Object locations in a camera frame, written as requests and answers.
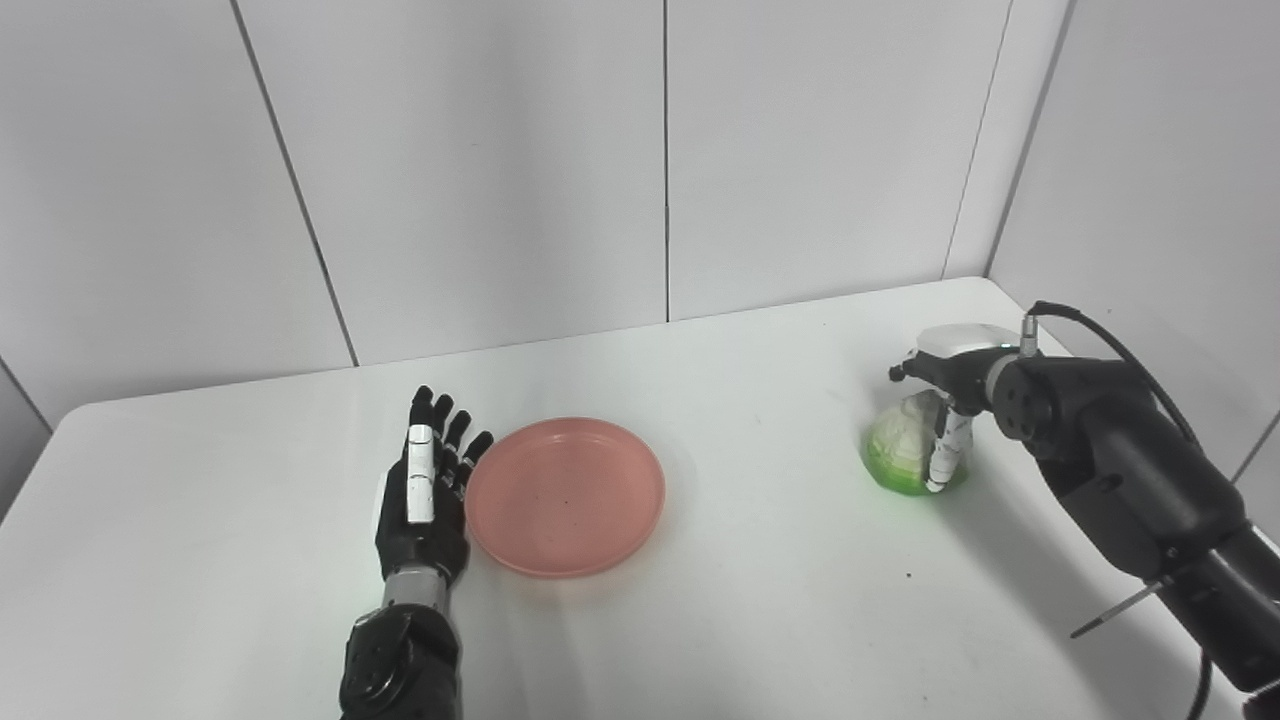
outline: white wall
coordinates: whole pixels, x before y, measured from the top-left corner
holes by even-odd
[[[0,368],[0,520],[47,439],[49,429]]]
[[[243,13],[376,363],[973,272],[1061,3]],[[225,0],[5,6],[0,356],[54,425],[352,363],[239,29]]]
[[[660,0],[242,6],[361,363],[663,322]]]
[[[1080,0],[992,268],[1130,345],[1229,475],[1280,411],[1276,27],[1271,0]]]
[[[1009,9],[669,3],[672,318],[941,278]]]
[[[83,402],[348,365],[224,0],[12,0],[0,357]]]

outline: white table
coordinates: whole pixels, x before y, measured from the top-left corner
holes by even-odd
[[[952,493],[893,495],[859,460],[919,388],[886,370],[922,328],[1019,316],[957,279],[82,407],[0,525],[0,717],[337,717],[425,382],[499,437],[620,423],[667,475],[657,532],[613,570],[532,580],[472,555],[467,720],[1180,719],[1197,648],[1158,602],[1066,638],[1137,582],[989,418]],[[1236,716],[1216,687],[1206,716]]]

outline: robotic arm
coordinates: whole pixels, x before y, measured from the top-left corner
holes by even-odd
[[[995,415],[1107,561],[1158,588],[1231,684],[1271,691],[1280,680],[1275,546],[1194,436],[1160,411],[1140,365],[1044,357],[1036,350],[1034,318],[1028,320],[1020,338],[989,325],[925,331],[890,378],[934,386],[948,416]],[[945,430],[940,421],[931,475]],[[1265,707],[1276,694],[1253,698],[1249,716],[1277,716],[1274,705]]]
[[[458,639],[449,589],[470,556],[462,501],[493,436],[480,433],[458,454],[471,416],[449,421],[453,398],[431,402],[426,386],[410,409],[401,459],[387,471],[375,544],[383,605],[356,620],[338,689],[343,720],[454,720]]]

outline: pink plate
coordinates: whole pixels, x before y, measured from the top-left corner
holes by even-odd
[[[535,578],[622,562],[658,524],[666,484],[640,438],[590,418],[544,420],[502,438],[467,486],[471,537]]]

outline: white fingertip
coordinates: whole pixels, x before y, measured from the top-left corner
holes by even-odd
[[[929,477],[925,478],[924,487],[929,492],[942,492],[972,445],[973,418],[948,413],[942,437],[933,443],[933,454],[929,455]]]
[[[431,479],[435,477],[431,428],[410,425],[406,483],[406,520],[430,523],[435,520],[435,498],[431,497]]]

